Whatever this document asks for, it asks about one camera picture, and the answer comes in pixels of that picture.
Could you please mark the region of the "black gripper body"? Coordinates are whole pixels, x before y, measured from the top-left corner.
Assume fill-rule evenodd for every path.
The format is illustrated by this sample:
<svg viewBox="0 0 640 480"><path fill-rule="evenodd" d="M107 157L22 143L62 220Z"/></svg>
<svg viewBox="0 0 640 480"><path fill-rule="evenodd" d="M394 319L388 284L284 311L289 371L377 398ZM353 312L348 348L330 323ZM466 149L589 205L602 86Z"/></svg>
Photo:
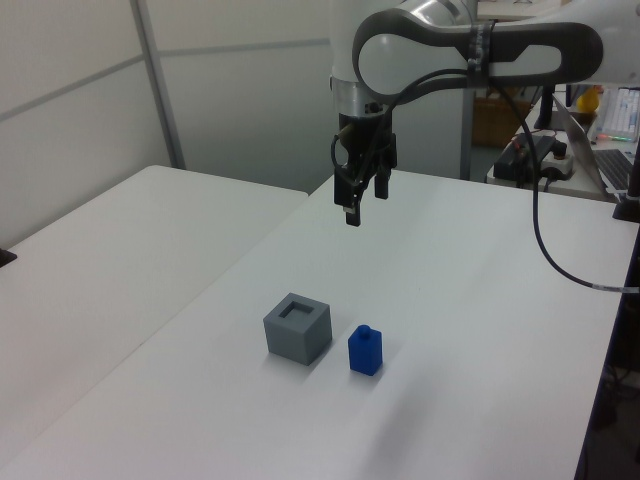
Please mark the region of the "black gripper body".
<svg viewBox="0 0 640 480"><path fill-rule="evenodd" d="M386 169L397 167L396 135L393 132L392 117L386 114L372 117L353 117L340 113L338 115L339 132L334 136L331 146L331 160L334 169L341 165L336 159L336 143L347 151L347 163L341 167L347 175L357 175L366 155L372 149L370 166L376 170L379 163L386 164Z"/></svg>

